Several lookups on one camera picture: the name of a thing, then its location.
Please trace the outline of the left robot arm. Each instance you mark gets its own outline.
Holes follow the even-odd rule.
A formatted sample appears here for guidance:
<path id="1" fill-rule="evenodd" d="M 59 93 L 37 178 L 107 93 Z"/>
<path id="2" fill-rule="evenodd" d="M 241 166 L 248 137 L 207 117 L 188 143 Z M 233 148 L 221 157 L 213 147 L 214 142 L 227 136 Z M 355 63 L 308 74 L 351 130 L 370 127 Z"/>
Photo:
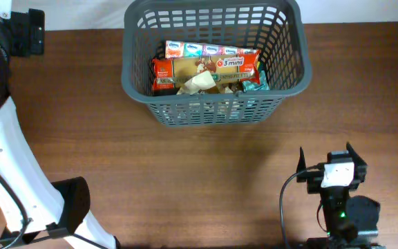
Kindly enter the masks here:
<path id="1" fill-rule="evenodd" d="M 86 180 L 49 181 L 21 130 L 10 62 L 44 51 L 44 12 L 15 12 L 11 1 L 0 1 L 0 208 L 6 220 L 0 248 L 64 239 L 74 248 L 117 249 L 117 238 L 91 212 Z"/>

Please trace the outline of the Kleenex tissue multipack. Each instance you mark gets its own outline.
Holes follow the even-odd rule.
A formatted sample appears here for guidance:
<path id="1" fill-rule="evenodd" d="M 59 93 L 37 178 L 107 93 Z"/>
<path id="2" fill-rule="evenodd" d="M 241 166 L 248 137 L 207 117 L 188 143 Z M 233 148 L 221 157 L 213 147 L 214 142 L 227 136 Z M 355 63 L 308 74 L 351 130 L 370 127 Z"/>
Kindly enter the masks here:
<path id="1" fill-rule="evenodd" d="M 170 41 L 165 43 L 165 58 L 200 57 L 213 55 L 245 55 L 256 54 L 256 49 L 238 48 L 214 44 L 193 43 L 185 41 Z"/>

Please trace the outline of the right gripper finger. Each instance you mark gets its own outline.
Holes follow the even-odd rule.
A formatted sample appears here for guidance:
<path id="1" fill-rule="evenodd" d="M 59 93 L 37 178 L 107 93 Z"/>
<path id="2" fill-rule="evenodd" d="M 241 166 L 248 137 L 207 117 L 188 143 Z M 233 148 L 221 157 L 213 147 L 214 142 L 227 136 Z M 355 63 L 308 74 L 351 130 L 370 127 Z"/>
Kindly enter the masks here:
<path id="1" fill-rule="evenodd" d="M 367 167 L 367 163 L 365 162 L 365 160 L 362 159 L 362 157 L 360 157 L 360 155 L 358 155 L 358 153 L 353 149 L 352 145 L 349 142 L 346 143 L 346 149 L 347 149 L 350 157 L 352 158 L 352 161 L 355 166 Z"/>
<path id="2" fill-rule="evenodd" d="M 299 159 L 298 159 L 298 164 L 296 167 L 296 172 L 302 172 L 306 169 L 306 162 L 305 162 L 305 155 L 304 155 L 304 151 L 303 148 L 300 147 L 299 148 Z"/>

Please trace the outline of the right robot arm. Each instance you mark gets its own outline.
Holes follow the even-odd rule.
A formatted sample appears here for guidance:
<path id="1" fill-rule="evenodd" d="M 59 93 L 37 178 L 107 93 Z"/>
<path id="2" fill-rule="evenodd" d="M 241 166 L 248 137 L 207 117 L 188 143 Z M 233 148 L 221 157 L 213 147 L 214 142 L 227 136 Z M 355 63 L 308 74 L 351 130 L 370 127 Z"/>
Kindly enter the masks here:
<path id="1" fill-rule="evenodd" d="M 353 149 L 331 151 L 327 160 L 309 169 L 300 150 L 296 172 L 298 183 L 307 184 L 308 194 L 318 194 L 317 211 L 323 213 L 325 237 L 309 238 L 304 248 L 380 248 L 372 241 L 379 232 L 381 205 L 366 196 L 350 196 L 366 179 L 368 165 Z"/>

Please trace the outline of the small teal wipes packet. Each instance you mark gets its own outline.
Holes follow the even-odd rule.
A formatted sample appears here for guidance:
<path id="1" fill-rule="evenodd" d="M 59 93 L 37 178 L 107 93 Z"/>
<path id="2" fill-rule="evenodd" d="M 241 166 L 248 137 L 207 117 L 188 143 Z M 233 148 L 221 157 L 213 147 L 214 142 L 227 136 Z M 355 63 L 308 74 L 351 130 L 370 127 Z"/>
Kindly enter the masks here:
<path id="1" fill-rule="evenodd" d="M 270 87 L 267 82 L 267 77 L 265 71 L 260 71 L 259 73 L 259 81 L 255 82 L 252 80 L 247 80 L 242 82 L 243 91 L 269 91 Z"/>

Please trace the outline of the San Remo spaghetti packet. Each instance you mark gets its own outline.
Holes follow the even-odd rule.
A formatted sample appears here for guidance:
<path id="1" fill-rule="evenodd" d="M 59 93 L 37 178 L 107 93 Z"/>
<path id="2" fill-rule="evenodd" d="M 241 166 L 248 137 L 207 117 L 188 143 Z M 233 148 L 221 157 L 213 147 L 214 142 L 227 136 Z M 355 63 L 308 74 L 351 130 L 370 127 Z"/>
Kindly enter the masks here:
<path id="1" fill-rule="evenodd" d="M 154 59 L 152 61 L 154 91 L 178 89 L 191 78 L 208 71 L 216 84 L 251 80 L 259 83 L 259 53 L 243 55 L 207 55 Z"/>

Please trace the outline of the beige brown snack bag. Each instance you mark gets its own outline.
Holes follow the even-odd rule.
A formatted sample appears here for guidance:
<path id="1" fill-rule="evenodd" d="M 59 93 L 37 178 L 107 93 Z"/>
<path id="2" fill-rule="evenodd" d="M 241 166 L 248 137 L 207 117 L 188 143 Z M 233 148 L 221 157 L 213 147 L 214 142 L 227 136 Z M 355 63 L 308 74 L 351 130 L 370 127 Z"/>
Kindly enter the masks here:
<path id="1" fill-rule="evenodd" d="M 212 74 L 209 71 L 204 71 L 190 80 L 188 80 L 185 84 L 183 84 L 179 91 L 178 95 L 188 94 L 193 95 L 198 93 L 199 91 L 204 91 L 211 89 L 216 86 L 216 83 L 212 77 Z"/>
<path id="2" fill-rule="evenodd" d="M 243 85 L 240 82 L 228 83 L 228 84 L 217 84 L 216 88 L 218 89 L 219 93 L 237 93 L 237 92 L 244 91 Z"/>

